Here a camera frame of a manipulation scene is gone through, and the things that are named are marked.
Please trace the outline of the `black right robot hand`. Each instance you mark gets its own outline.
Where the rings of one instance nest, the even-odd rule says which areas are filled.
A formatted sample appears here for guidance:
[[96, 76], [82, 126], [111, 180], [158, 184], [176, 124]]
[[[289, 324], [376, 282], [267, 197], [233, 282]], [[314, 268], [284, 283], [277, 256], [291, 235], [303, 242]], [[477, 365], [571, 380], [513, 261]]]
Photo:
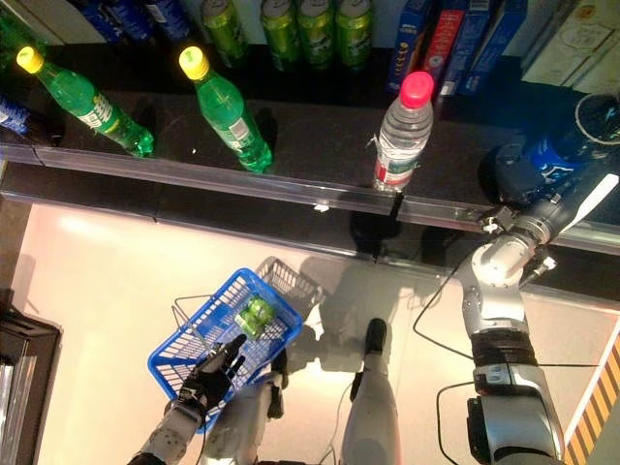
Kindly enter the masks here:
[[619, 186], [619, 175], [598, 162], [537, 168], [517, 144], [498, 151], [494, 173], [501, 201], [544, 221], [550, 238], [584, 219]]

